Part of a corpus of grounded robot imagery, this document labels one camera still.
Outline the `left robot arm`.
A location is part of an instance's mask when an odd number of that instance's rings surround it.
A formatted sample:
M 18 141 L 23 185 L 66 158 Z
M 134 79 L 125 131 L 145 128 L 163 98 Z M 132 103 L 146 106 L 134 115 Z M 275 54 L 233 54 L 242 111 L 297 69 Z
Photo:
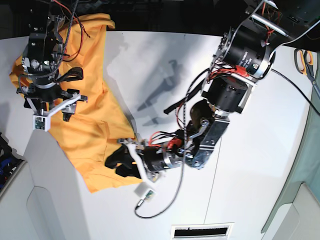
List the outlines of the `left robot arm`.
M 178 120 L 179 130 L 156 136 L 161 143 L 134 143 L 120 139 L 120 148 L 105 161 L 122 177 L 151 180 L 161 172 L 182 165 L 201 169 L 225 133 L 229 115 L 241 113 L 249 97 L 249 85 L 272 69 L 276 49 L 292 43 L 320 22 L 317 0 L 260 0 L 250 8 L 242 0 L 221 0 L 214 13 L 225 32 L 209 68 L 200 73 L 186 96 L 164 110 L 184 111 L 196 94 L 201 100 Z

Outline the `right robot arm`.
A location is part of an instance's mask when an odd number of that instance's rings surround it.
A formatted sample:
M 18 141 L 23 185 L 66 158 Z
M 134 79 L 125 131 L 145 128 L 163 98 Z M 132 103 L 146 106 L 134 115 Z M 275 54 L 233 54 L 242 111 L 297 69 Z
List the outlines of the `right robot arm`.
M 63 90 L 61 83 L 80 81 L 83 69 L 73 67 L 60 74 L 59 67 L 66 57 L 67 39 L 59 33 L 65 16 L 54 0 L 33 0 L 30 5 L 31 22 L 28 44 L 21 65 L 23 73 L 18 75 L 17 93 L 23 94 L 24 107 L 33 110 L 37 129 L 56 112 L 62 111 L 64 121 L 75 113 L 78 101 L 86 101 L 75 89 Z

